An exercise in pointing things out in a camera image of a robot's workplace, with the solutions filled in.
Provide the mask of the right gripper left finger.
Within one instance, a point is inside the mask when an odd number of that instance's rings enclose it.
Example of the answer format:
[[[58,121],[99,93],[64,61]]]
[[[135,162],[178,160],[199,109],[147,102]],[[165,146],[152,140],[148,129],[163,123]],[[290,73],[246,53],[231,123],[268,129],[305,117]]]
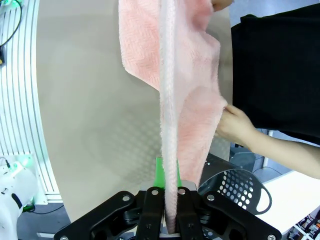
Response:
[[[157,240],[165,203],[163,160],[155,160],[155,179],[136,195],[120,191],[62,228],[55,240]]]

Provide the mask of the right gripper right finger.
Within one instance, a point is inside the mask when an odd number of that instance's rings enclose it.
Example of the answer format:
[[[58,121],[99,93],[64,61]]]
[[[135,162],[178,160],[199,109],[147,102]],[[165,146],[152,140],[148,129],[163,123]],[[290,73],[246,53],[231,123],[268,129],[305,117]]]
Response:
[[[182,181],[177,197],[177,230],[182,240],[280,240],[279,230],[218,192],[200,195]]]

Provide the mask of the person's left hand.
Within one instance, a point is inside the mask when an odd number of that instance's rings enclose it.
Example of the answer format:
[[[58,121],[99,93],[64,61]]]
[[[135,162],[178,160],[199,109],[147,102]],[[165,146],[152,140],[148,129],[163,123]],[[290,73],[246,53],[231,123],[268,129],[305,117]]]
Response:
[[[253,150],[257,130],[242,110],[228,104],[223,109],[215,134],[232,143]]]

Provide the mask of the person's right hand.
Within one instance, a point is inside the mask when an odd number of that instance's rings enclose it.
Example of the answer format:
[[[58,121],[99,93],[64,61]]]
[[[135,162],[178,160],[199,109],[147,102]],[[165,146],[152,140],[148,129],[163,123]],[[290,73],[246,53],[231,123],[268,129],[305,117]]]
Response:
[[[211,0],[211,4],[215,12],[221,11],[233,3],[234,0]]]

